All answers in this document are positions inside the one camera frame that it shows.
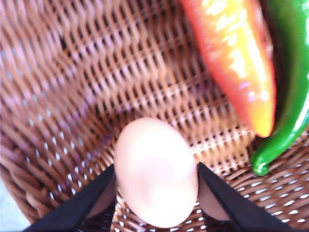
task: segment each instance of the chili pepper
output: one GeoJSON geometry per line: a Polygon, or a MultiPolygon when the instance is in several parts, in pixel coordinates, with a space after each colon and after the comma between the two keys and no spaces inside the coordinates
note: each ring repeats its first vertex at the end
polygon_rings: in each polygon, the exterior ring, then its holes
{"type": "Polygon", "coordinates": [[[276,90],[273,65],[256,23],[257,4],[249,0],[181,2],[214,80],[240,119],[259,136],[269,136],[276,90]]]}
{"type": "Polygon", "coordinates": [[[267,174],[269,163],[309,124],[309,0],[269,0],[267,7],[282,44],[282,69],[288,89],[272,135],[251,157],[258,175],[267,174]]]}

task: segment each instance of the green chili pepper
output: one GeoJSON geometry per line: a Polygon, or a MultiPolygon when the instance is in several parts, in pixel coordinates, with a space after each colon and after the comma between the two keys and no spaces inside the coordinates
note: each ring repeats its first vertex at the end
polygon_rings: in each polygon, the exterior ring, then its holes
{"type": "Polygon", "coordinates": [[[309,124],[309,0],[269,0],[270,18],[282,43],[286,96],[273,133],[254,151],[250,162],[257,175],[284,152],[309,124]]]}

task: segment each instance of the wicker basket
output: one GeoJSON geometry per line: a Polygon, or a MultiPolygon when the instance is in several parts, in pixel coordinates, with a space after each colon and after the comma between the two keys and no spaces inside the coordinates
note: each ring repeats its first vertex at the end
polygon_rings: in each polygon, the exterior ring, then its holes
{"type": "MultiPolygon", "coordinates": [[[[1,178],[31,222],[113,162],[128,122],[151,116],[180,131],[197,162],[246,198],[309,228],[309,131],[267,176],[252,173],[258,140],[212,81],[176,0],[2,1],[0,66],[1,178]]],[[[82,231],[100,231],[102,220],[82,231]]],[[[178,228],[230,225],[197,203],[178,228]]],[[[154,229],[169,231],[146,225],[117,196],[112,230],[154,229]]]]}

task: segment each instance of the orange pepper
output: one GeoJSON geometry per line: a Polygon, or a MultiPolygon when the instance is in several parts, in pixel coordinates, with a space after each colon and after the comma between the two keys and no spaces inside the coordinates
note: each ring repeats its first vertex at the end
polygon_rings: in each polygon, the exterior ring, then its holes
{"type": "Polygon", "coordinates": [[[250,0],[181,0],[214,80],[240,119],[267,137],[274,124],[274,69],[250,0]]]}

